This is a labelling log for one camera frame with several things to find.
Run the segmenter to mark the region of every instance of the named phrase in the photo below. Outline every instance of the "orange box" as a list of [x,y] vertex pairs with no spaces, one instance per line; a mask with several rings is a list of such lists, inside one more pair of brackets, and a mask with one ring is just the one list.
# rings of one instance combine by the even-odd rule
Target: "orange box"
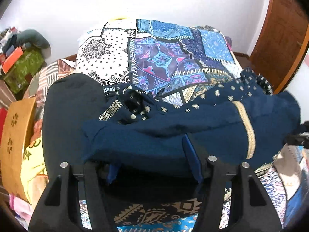
[[15,62],[21,57],[22,54],[23,50],[21,49],[21,47],[17,47],[12,52],[12,54],[8,56],[8,58],[4,61],[4,64],[2,65],[2,70],[5,74],[11,69],[13,64],[15,64]]

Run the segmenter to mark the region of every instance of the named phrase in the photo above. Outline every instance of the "metal screw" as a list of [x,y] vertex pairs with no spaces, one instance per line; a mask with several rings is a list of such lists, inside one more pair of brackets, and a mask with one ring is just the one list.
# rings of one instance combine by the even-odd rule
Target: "metal screw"
[[208,159],[209,159],[210,161],[212,161],[212,162],[215,162],[215,161],[217,160],[217,157],[216,157],[216,156],[213,156],[213,155],[210,155],[210,156],[208,157]]
[[66,168],[69,164],[65,161],[60,164],[60,167]]
[[241,165],[244,167],[244,168],[248,168],[248,167],[250,167],[250,165],[249,165],[249,163],[248,162],[243,162],[243,163],[241,163]]

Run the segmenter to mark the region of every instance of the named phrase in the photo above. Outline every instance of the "brown door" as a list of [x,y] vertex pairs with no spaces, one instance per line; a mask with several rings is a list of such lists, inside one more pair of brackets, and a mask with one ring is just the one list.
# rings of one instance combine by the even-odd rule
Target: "brown door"
[[250,61],[256,72],[264,75],[274,89],[282,86],[282,81],[292,69],[307,28],[307,16],[296,0],[270,1],[265,23]]

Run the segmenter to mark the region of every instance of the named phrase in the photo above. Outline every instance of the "green bag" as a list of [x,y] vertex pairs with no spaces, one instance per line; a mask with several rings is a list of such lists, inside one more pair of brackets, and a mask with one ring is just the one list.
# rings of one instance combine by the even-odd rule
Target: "green bag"
[[44,58],[40,51],[27,49],[5,75],[4,81],[9,85],[12,93],[26,90],[32,77],[38,72]]

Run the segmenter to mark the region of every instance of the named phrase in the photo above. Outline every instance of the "wall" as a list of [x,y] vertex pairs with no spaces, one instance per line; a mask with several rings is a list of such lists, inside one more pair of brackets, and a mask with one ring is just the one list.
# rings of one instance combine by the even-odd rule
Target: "wall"
[[264,0],[13,0],[0,30],[9,25],[38,30],[52,47],[48,63],[75,54],[78,37],[92,25],[123,15],[186,26],[208,24],[232,38],[234,51],[246,53],[263,6]]
[[259,22],[258,22],[257,27],[256,27],[256,31],[255,31],[254,36],[252,38],[251,44],[250,44],[250,46],[249,46],[249,48],[246,52],[249,56],[252,54],[253,49],[255,47],[255,44],[256,44],[259,36],[260,36],[262,27],[264,25],[265,17],[266,17],[266,14],[267,14],[268,5],[269,5],[269,0],[264,0],[262,12],[261,12],[260,19],[259,19]]
[[296,75],[287,86],[289,91],[298,101],[301,108],[301,121],[309,120],[309,51],[300,65]]

